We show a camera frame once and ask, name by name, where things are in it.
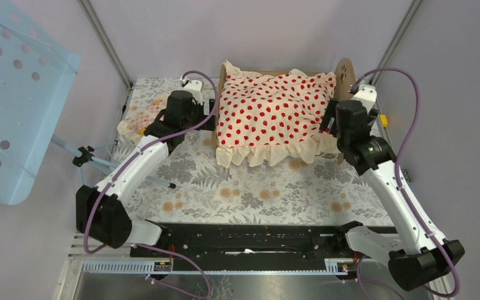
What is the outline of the checkered ruffled pillow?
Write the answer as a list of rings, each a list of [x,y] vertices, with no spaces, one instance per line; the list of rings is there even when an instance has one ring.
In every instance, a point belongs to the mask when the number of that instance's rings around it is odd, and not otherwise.
[[[169,92],[163,92],[153,99],[143,99],[131,104],[127,119],[122,120],[117,131],[127,140],[138,144],[143,137],[145,129],[155,120],[162,109],[166,109]]]

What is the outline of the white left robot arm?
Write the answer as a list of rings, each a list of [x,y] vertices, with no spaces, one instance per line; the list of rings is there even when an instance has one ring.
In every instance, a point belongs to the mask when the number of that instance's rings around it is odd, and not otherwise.
[[[76,193],[76,228],[84,241],[93,238],[102,246],[145,244],[155,257],[163,256],[169,241],[151,221],[131,219],[123,206],[136,188],[155,170],[185,135],[193,130],[215,130],[216,98],[203,98],[203,83],[183,76],[181,87],[170,93],[166,107],[144,128],[140,141],[121,164],[95,186]]]

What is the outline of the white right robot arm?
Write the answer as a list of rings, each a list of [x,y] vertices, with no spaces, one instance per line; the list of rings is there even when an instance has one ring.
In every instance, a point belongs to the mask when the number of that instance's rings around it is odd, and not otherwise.
[[[344,160],[381,200],[400,240],[390,240],[353,221],[336,229],[333,248],[344,258],[353,253],[369,256],[389,269],[400,288],[412,291],[449,274],[465,250],[460,241],[448,240],[425,213],[402,178],[388,142],[371,134],[378,116],[373,108],[376,89],[359,84],[352,95],[350,100],[329,103],[330,133]]]

